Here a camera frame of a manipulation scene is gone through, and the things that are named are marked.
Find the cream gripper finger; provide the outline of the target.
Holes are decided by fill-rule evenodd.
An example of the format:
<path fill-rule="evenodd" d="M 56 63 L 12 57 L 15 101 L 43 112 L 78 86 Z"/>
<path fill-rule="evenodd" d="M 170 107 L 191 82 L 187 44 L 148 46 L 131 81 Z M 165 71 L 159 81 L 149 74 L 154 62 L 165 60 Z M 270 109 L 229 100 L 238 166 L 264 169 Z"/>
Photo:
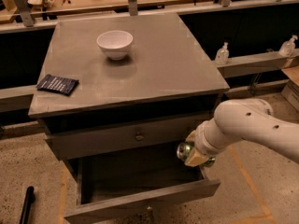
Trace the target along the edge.
<path fill-rule="evenodd" d="M 190 134 L 187 136 L 187 138 L 185 139 L 185 141 L 187 143 L 193 143 L 195 139 L 195 130 L 193 130 L 192 132 L 190 132 Z"/>
<path fill-rule="evenodd" d="M 200 153 L 195 147 L 189 153 L 184 164 L 186 166 L 195 167 L 209 160 L 209 157 Z"/>

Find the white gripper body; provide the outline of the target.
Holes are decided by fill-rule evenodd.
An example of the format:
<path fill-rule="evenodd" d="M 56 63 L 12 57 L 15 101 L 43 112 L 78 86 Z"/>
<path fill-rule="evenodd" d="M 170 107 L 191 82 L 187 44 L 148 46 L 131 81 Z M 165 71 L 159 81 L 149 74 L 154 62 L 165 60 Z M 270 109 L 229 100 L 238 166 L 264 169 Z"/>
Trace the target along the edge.
<path fill-rule="evenodd" d="M 223 152 L 222 148 L 213 147 L 206 139 L 205 130 L 208 127 L 207 121 L 201 123 L 195 130 L 194 146 L 203 155 L 215 157 Z"/>

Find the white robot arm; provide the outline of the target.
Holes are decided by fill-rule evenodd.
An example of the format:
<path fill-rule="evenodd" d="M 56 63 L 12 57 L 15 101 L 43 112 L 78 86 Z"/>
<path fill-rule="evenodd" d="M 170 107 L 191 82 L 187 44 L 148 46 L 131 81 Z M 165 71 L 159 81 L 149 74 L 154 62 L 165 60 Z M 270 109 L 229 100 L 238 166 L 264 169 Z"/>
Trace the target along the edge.
<path fill-rule="evenodd" d="M 299 125 L 276 119 L 273 108 L 258 98 L 220 103 L 210 120 L 201 123 L 178 146 L 187 166 L 203 165 L 233 143 L 247 140 L 299 163 Z"/>

